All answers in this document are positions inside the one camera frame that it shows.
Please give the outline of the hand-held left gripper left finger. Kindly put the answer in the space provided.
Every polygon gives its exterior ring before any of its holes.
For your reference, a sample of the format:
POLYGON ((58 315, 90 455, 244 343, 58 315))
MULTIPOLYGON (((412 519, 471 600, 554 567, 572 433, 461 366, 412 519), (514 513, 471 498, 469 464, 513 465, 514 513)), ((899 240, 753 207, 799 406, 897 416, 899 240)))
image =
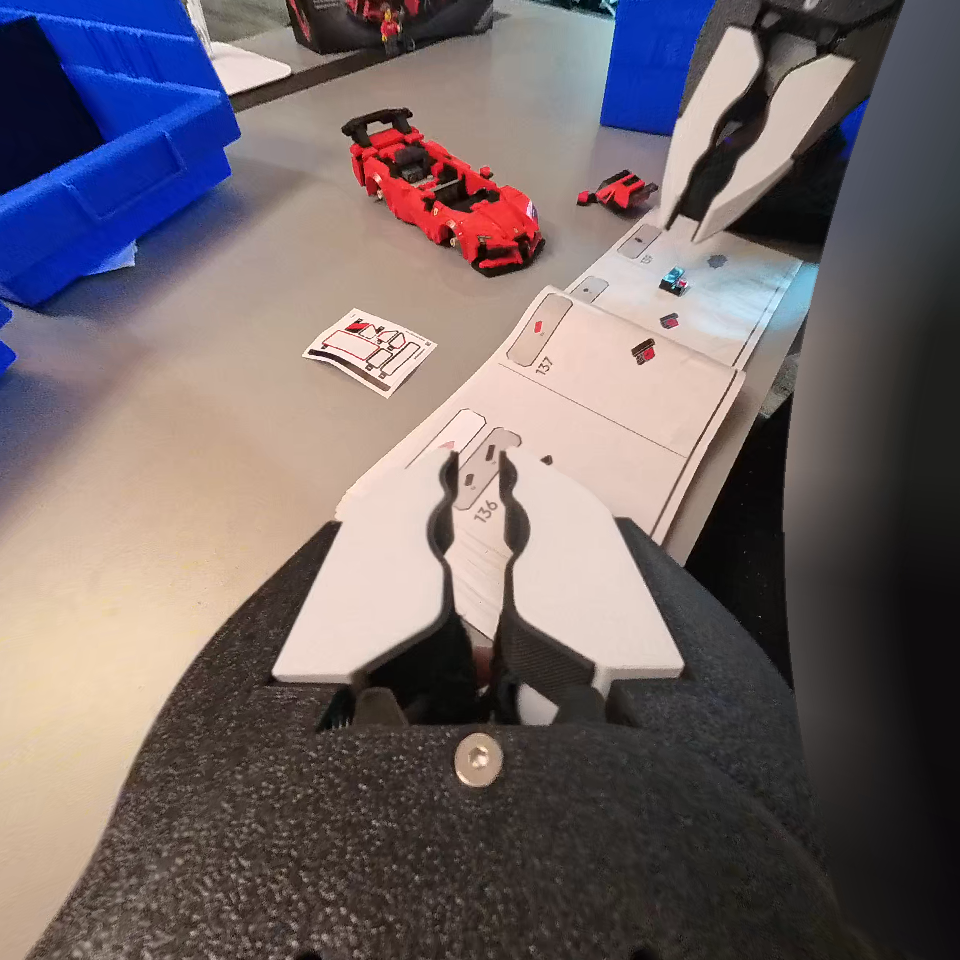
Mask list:
POLYGON ((345 498, 275 681, 346 685, 444 630, 454 614, 447 554, 458 492, 459 455, 434 450, 345 498))

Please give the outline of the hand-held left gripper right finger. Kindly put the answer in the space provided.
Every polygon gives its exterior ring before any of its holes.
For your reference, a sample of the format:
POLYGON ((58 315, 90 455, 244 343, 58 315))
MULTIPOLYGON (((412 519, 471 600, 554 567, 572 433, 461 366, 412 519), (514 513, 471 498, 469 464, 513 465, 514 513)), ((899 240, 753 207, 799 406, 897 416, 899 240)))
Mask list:
POLYGON ((510 551, 496 642, 537 694, 675 680, 685 660, 617 520, 589 489, 522 450, 501 454, 510 551))

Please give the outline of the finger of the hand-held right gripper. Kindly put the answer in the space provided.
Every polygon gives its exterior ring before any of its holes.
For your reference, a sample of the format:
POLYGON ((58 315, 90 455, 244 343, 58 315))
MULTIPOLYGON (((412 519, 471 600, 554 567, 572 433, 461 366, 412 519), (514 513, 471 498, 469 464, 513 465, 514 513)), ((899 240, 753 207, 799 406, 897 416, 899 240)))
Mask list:
POLYGON ((752 30, 726 30, 678 117, 660 185, 660 227, 679 213, 695 168, 714 149, 721 120, 750 90, 763 66, 761 42, 752 30))
POLYGON ((852 59, 826 54, 785 75, 769 101, 759 137, 739 157, 729 181, 712 200, 695 243, 725 231, 790 171, 805 137, 854 66, 852 59))

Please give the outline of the red black green lego assembly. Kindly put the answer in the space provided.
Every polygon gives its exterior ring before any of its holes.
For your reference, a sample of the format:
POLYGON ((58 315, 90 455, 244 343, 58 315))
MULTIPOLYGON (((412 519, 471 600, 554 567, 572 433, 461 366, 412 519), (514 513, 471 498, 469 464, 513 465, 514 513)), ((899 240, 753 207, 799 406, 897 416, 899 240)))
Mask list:
POLYGON ((623 170, 603 180, 594 191, 582 191, 577 206, 602 206, 609 210, 628 213, 646 204, 659 186, 642 179, 630 170, 623 170))

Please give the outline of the lego instruction booklet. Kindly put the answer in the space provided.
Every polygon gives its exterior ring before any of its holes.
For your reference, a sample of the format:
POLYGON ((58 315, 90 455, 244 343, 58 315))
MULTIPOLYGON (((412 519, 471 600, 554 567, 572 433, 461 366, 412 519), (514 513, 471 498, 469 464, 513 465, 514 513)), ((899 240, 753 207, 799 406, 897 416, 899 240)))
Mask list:
POLYGON ((432 450, 459 455, 448 561, 462 618, 492 639, 508 561, 499 458, 522 450, 661 544, 748 359, 802 261, 728 232, 642 222, 567 289, 544 288, 498 350, 343 496, 432 450), (659 289, 671 269, 689 290, 659 289))

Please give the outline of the red lego car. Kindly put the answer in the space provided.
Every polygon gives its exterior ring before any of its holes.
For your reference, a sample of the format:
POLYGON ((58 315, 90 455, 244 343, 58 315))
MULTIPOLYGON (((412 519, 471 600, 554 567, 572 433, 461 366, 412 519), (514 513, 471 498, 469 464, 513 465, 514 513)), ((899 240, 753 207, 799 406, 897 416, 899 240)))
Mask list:
POLYGON ((528 267, 545 238, 531 198, 498 185, 412 125, 409 108, 381 109, 342 126, 354 176, 369 198, 439 247, 460 252, 481 275, 528 267))

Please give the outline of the lego set box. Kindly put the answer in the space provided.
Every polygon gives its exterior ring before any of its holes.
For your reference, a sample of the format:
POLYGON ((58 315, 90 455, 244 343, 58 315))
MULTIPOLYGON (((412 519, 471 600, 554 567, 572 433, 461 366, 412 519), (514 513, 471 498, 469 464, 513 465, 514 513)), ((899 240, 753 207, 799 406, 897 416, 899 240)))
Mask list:
POLYGON ((288 1, 301 46, 334 54, 381 50, 386 57, 420 46, 483 33, 492 1, 288 1))

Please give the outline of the white sticker sheet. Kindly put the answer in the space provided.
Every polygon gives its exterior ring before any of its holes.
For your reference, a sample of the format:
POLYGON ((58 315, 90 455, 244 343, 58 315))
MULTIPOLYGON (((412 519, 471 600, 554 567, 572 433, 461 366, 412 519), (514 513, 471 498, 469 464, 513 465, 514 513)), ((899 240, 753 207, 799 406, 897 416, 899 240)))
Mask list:
POLYGON ((401 324, 352 308, 318 334, 301 357, 331 366, 388 399, 436 349, 436 342, 401 324))

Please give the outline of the white paper slip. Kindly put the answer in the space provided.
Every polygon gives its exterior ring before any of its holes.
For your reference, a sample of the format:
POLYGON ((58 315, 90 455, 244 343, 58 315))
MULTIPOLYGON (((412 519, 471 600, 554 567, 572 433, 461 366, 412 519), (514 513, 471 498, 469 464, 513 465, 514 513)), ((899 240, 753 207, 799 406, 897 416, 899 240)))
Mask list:
POLYGON ((137 264, 138 242, 133 241, 127 246, 122 247, 113 254, 110 254, 102 260, 100 264, 91 269, 86 275, 88 277, 99 277, 106 274, 132 269, 137 264))

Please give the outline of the white stand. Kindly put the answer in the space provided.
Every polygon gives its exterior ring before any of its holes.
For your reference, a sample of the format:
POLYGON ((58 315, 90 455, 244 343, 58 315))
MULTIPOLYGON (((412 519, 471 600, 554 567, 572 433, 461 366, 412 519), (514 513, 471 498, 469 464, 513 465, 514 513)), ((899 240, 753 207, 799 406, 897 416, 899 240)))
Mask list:
POLYGON ((262 54, 211 40, 200 1, 182 1, 211 65, 228 97, 260 90, 293 76, 293 68, 262 54))

